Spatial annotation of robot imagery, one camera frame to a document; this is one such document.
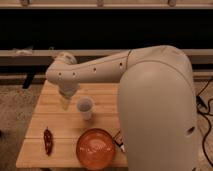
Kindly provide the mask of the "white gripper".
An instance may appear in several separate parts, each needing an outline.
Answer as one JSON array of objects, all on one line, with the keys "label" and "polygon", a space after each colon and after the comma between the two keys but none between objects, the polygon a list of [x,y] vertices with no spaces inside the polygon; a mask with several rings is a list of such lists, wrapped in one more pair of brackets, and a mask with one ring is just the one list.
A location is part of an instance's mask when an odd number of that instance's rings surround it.
[{"label": "white gripper", "polygon": [[78,91],[79,82],[70,80],[59,80],[58,81],[60,103],[63,110],[67,110],[70,105],[70,98]]}]

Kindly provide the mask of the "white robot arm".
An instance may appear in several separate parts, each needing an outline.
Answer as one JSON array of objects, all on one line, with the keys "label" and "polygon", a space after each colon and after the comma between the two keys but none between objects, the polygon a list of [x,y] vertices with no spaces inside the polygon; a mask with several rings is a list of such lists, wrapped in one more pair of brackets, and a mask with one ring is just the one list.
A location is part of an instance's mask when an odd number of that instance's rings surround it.
[{"label": "white robot arm", "polygon": [[59,54],[46,79],[69,99],[79,83],[116,82],[129,171],[198,171],[193,71],[180,49],[152,46],[78,64]]}]

